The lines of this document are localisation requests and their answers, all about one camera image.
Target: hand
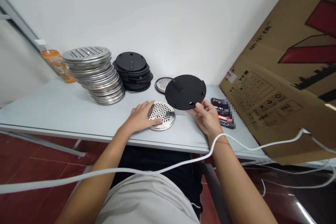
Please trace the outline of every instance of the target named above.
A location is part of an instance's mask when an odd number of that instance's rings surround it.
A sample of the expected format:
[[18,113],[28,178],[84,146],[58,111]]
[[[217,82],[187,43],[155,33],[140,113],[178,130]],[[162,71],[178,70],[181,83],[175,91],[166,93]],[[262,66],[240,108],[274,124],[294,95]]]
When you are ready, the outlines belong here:
[[126,129],[130,134],[149,128],[150,126],[162,123],[161,119],[148,120],[148,112],[154,101],[145,101],[132,109],[131,115],[124,122],[122,128]]
[[196,103],[196,108],[189,110],[189,112],[196,118],[199,127],[210,141],[223,133],[217,109],[207,100],[204,99],[202,104]]

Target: phone screen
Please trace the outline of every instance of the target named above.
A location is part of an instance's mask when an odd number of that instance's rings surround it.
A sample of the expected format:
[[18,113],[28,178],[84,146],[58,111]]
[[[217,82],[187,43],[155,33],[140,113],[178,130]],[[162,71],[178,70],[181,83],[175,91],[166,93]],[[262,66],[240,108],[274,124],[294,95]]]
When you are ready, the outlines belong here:
[[217,109],[220,124],[227,128],[235,128],[229,103],[225,100],[212,98],[211,104]]

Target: cardboard box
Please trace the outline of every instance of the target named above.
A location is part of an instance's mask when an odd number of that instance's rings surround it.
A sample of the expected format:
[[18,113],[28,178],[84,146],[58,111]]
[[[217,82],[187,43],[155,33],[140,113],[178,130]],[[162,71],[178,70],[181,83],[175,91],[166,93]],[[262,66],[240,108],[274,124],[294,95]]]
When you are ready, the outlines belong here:
[[[336,149],[336,0],[279,0],[219,86],[261,145],[305,128]],[[283,165],[335,157],[306,134],[265,150]]]

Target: white wall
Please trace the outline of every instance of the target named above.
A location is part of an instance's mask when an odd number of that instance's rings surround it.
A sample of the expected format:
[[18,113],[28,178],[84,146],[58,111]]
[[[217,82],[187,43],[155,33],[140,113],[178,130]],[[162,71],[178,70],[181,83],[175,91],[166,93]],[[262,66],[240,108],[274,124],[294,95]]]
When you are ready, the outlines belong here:
[[56,78],[36,51],[0,20],[0,107]]
[[219,84],[278,0],[9,0],[61,53],[142,54],[154,74]]

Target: white table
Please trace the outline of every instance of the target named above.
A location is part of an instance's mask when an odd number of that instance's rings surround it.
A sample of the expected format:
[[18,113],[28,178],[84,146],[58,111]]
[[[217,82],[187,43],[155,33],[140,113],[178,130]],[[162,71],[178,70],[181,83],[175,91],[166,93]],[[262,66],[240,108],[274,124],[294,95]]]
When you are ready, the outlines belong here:
[[[126,92],[120,102],[102,106],[78,83],[67,84],[57,78],[2,108],[0,130],[110,142],[133,107],[146,100],[166,101],[165,96],[156,91],[154,83],[152,81],[144,92]],[[225,99],[218,86],[207,85],[206,89],[207,100],[213,97]],[[128,144],[206,154],[209,145],[194,118],[186,111],[175,110],[175,113],[175,123],[169,129],[161,132],[146,129],[133,134]],[[223,127],[224,133],[248,147],[259,146],[236,112],[233,112],[233,118],[236,129]],[[262,150],[250,151],[229,137],[228,140],[238,158],[270,161]]]

